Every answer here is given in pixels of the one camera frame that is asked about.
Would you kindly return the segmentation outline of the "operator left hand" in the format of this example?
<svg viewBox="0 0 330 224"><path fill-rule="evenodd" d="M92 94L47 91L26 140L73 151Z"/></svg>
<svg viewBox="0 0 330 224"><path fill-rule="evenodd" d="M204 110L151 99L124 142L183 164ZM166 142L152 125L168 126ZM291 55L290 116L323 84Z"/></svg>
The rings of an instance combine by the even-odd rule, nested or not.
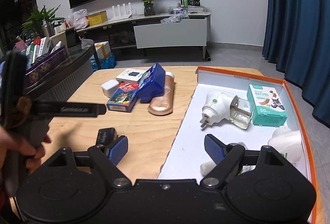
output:
<svg viewBox="0 0 330 224"><path fill-rule="evenodd" d="M26 161L26 169L32 174L41 165L41 158L45 156L45 148L42 144L38 147L33 147L28 140L19 135L10 135L3 127L1 127L1 174L5 163L5 158L9 151L15 151L23 156L29 156Z"/></svg>

